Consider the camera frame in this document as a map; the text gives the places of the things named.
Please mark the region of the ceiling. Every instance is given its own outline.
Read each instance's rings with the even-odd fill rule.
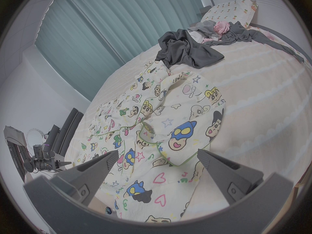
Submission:
[[[0,87],[22,62],[22,53],[34,44],[43,15],[52,0],[30,0],[19,13],[0,47]]]

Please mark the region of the pillow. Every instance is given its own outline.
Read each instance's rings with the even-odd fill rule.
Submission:
[[[233,0],[213,6],[201,19],[201,22],[212,20],[215,22],[227,21],[240,23],[247,28],[252,20],[258,5],[252,0]]]

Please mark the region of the curtain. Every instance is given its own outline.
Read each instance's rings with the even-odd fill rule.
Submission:
[[[36,39],[51,66],[92,100],[123,64],[167,31],[200,21],[201,0],[54,0]]]

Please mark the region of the bed sheet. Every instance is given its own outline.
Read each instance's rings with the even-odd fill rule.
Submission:
[[[276,37],[279,43],[285,42]],[[305,59],[255,41],[213,46],[225,58],[196,70],[185,64],[170,68],[173,73],[195,71],[212,81],[226,100],[225,115],[210,151],[234,162],[261,170],[266,179],[272,172],[296,184],[312,159],[312,72]],[[160,50],[155,45],[113,73],[103,84],[82,118],[70,143],[65,161],[79,154],[79,139],[98,106],[123,93],[144,64]],[[96,197],[105,197],[100,191]],[[220,190],[204,170],[181,220],[213,213],[228,206]]]

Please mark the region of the cartoon print pajamas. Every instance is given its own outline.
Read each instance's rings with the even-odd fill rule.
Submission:
[[[99,106],[73,166],[118,150],[100,187],[111,199],[104,203],[122,219],[178,221],[204,168],[197,150],[209,149],[224,107],[204,77],[149,61],[125,93]]]

